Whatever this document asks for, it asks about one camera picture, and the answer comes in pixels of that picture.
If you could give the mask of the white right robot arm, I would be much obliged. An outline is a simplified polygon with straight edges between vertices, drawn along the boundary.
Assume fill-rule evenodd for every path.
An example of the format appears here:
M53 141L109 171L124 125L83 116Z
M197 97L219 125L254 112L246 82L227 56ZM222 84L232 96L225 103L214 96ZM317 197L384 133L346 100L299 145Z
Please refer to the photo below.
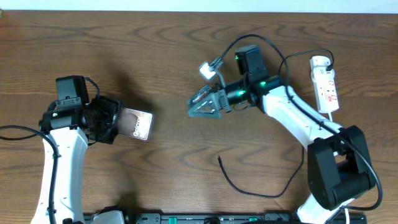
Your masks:
M330 223L353 200L381 186L362 130L326 119L279 76L246 73L223 87L205 85L187 101L188 114L219 119L221 110L244 102L278 121L307 151L311 194L296 211L299 221Z

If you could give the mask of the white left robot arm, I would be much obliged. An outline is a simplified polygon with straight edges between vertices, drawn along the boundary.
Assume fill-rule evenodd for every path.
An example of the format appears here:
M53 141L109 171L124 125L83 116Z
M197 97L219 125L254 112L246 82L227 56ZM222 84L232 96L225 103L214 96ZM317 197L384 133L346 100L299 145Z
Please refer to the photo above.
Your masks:
M123 106L104 96L50 104L39 122L45 160L38 206L32 223L84 223L83 163L90 141L112 144Z

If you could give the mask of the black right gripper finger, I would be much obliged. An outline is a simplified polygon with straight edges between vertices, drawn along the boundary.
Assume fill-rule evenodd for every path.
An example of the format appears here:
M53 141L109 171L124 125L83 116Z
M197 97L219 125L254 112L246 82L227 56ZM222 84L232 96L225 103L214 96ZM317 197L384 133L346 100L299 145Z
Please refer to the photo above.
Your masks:
M187 101L189 117L221 119L220 103L215 93L209 93L196 102Z
M189 100L188 104L189 105L194 105L198 103L200 100L202 100L204 97L209 95L210 93L213 92L213 89L209 85L205 85L202 87L200 90L198 90Z

